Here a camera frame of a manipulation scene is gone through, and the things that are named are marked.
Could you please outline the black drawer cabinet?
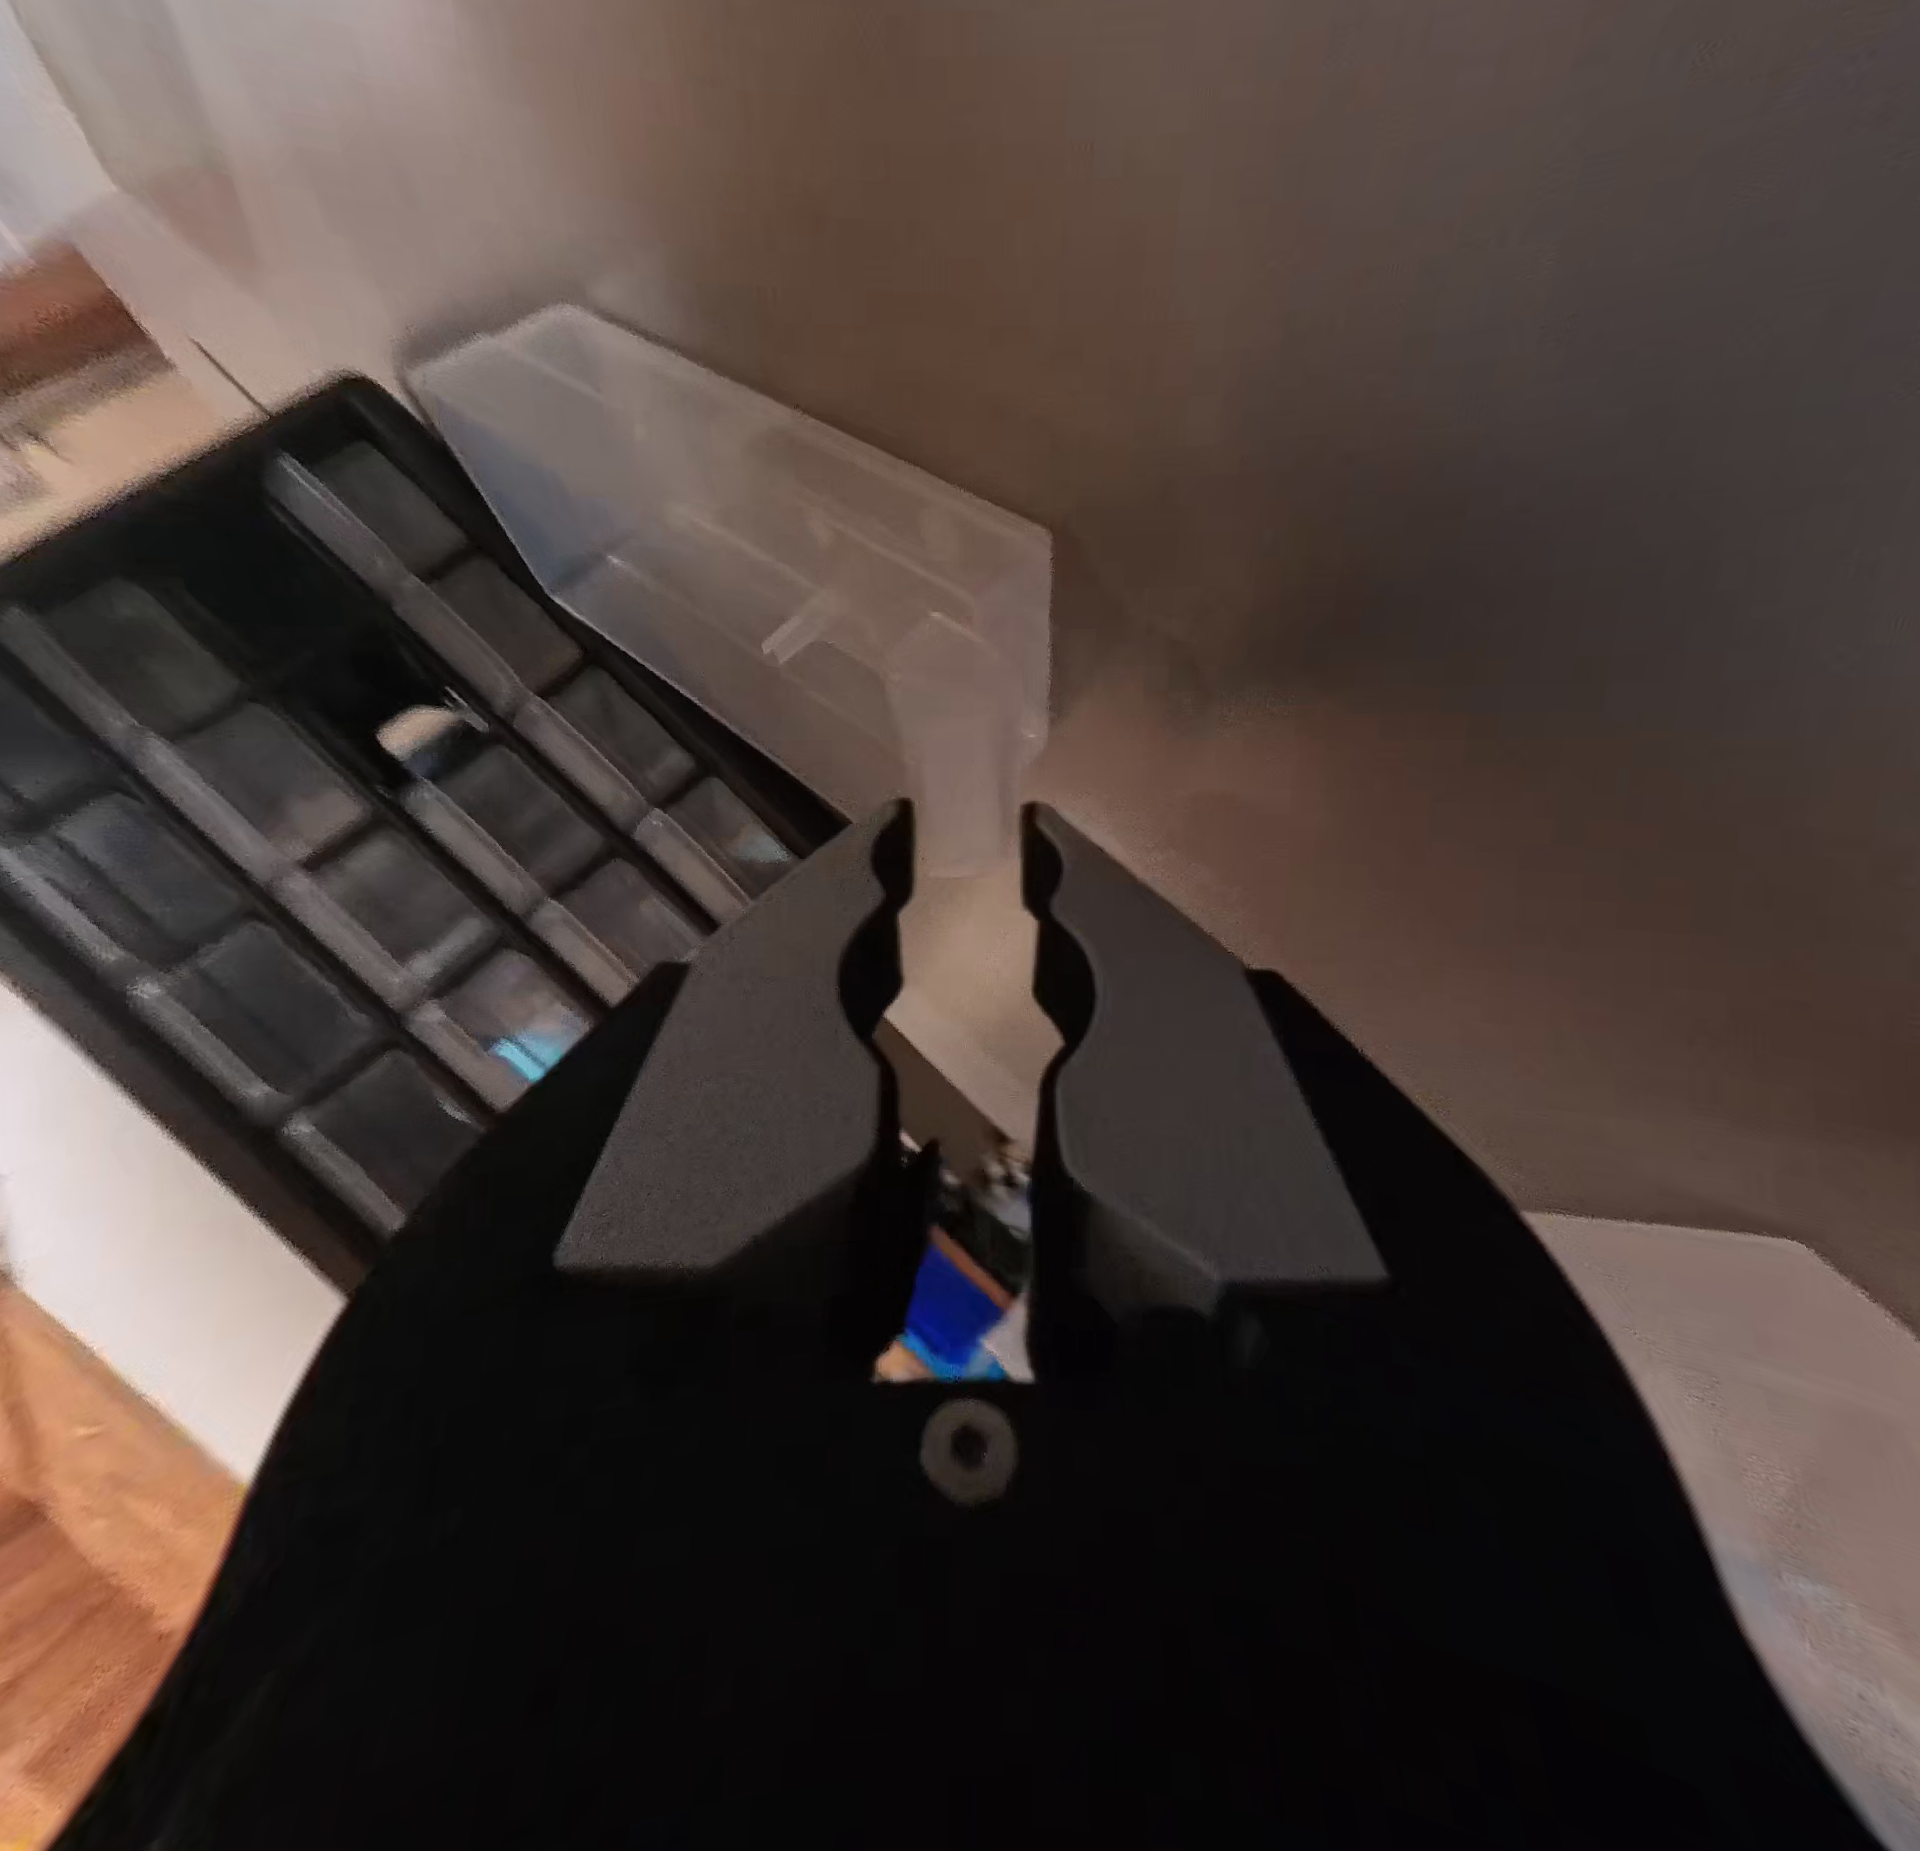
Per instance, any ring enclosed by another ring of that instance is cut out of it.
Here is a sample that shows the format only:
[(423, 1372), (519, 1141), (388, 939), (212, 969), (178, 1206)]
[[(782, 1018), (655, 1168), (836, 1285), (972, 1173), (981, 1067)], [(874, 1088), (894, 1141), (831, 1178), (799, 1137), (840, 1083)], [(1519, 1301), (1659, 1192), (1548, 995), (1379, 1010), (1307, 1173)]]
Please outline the black drawer cabinet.
[(335, 1289), (840, 823), (365, 375), (4, 564), (4, 970)]

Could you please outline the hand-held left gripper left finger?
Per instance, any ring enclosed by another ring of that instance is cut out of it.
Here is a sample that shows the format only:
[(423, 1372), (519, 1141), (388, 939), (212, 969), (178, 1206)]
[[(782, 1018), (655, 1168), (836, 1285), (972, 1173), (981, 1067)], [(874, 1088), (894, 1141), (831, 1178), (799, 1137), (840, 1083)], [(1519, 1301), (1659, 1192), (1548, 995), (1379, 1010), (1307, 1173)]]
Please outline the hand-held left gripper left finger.
[(845, 1285), (897, 1163), (874, 1028), (902, 995), (917, 817), (894, 799), (686, 969), (557, 1239), (606, 1285)]

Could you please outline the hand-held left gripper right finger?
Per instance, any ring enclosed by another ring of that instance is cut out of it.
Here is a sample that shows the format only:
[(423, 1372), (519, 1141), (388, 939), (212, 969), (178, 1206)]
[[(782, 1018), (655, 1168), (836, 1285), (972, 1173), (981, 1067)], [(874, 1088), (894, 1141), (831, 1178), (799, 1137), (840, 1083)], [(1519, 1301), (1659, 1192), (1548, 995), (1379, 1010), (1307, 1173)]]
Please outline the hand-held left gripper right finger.
[(1385, 1285), (1252, 969), (1052, 805), (1022, 808), (1022, 898), (1068, 1281), (1108, 1317)]

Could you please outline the clear plastic drawer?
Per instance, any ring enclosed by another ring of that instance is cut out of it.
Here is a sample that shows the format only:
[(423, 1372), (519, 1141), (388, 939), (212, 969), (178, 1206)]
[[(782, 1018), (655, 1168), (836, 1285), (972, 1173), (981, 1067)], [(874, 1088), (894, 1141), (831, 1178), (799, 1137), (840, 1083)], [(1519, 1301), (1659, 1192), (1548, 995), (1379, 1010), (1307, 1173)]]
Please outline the clear plastic drawer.
[(1052, 537), (581, 305), (410, 389), (537, 583), (920, 872), (999, 872), (1048, 739)]

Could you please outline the blue plastic bin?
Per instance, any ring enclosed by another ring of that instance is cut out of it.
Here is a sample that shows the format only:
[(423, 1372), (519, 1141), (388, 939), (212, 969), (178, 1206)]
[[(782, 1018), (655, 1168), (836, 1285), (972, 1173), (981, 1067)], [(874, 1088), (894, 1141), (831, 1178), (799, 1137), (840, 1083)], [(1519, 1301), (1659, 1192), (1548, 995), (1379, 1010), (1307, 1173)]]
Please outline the blue plastic bin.
[(1026, 1292), (1009, 1292), (948, 1232), (934, 1232), (886, 1356), (889, 1379), (1034, 1383)]

